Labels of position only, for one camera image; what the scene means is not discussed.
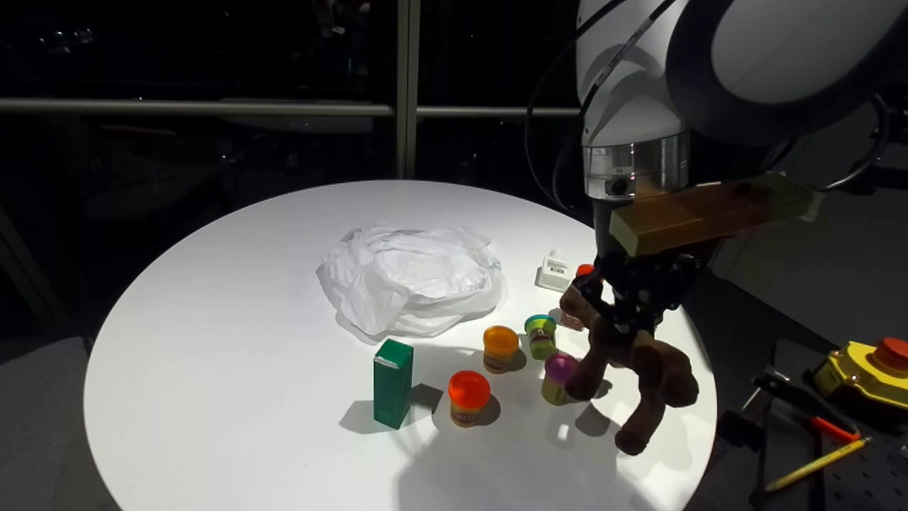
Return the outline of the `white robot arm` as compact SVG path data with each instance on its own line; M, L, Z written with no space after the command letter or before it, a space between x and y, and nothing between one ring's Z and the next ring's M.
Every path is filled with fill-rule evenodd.
M596 242L636 198L636 151L688 132L773 144L877 89L908 0L579 0L576 86Z

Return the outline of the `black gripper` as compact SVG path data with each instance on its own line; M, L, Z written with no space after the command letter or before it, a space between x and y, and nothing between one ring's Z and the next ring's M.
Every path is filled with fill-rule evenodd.
M596 271L613 289L613 326L657 326L684 303L722 229L670 202L593 205Z

